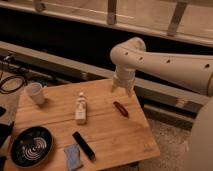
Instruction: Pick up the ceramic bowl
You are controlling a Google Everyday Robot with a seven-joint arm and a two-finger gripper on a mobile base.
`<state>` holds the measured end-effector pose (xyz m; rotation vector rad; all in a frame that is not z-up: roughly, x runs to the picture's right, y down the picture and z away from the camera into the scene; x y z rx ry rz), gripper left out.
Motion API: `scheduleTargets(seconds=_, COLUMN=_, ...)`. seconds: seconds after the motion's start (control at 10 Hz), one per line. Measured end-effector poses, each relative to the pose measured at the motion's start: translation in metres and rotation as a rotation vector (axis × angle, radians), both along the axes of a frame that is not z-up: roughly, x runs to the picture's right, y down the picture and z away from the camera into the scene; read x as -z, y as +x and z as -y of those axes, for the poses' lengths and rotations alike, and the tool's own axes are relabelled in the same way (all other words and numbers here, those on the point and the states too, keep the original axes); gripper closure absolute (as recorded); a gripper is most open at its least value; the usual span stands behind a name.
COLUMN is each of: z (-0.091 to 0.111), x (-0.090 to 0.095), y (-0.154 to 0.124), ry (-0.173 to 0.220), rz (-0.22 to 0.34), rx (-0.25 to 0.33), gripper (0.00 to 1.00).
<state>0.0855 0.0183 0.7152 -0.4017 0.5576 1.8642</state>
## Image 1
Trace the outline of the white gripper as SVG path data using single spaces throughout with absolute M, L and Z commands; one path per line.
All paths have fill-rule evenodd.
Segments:
M 111 92 L 114 92 L 117 87 L 122 87 L 127 89 L 127 95 L 128 97 L 132 97 L 133 95 L 133 85 L 134 85 L 134 78 L 133 77 L 127 77 L 126 75 L 119 75 L 117 73 L 113 76 L 113 85 L 111 88 Z

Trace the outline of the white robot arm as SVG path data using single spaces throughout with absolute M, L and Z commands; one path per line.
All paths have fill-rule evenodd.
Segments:
M 193 124 L 181 171 L 213 171 L 213 55 L 147 52 L 134 37 L 114 46 L 110 58 L 116 65 L 112 90 L 122 87 L 130 95 L 135 72 L 142 71 L 210 97 Z

